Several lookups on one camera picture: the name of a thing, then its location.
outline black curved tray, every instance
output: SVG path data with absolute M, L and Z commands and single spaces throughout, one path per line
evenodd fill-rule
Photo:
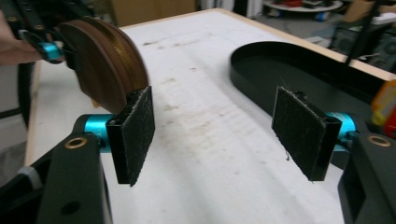
M 322 54 L 282 42 L 258 42 L 231 57 L 235 87 L 272 115 L 277 86 L 303 91 L 323 112 L 354 113 L 368 120 L 384 80 Z

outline black foam pad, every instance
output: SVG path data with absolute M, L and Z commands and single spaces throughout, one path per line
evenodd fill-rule
M 303 92 L 278 87 L 272 128 L 308 180 L 324 180 L 341 124 L 309 104 Z

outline black cable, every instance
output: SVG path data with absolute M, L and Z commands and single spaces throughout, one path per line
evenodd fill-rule
M 26 127 L 29 126 L 32 72 L 35 63 L 21 63 L 18 66 L 18 101 Z

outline white tabletop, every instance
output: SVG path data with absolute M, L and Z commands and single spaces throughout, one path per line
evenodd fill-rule
M 337 192 L 342 171 L 331 165 L 324 182 L 307 181 L 286 160 L 271 117 L 229 78 L 230 55 L 242 45 L 304 41 L 220 9 L 124 31 L 148 69 L 156 132 L 132 188 L 117 184 L 111 155 L 102 156 L 114 223 L 343 222 Z M 91 113 L 106 111 L 92 108 L 73 71 L 42 63 L 26 163 L 69 135 L 77 117 Z

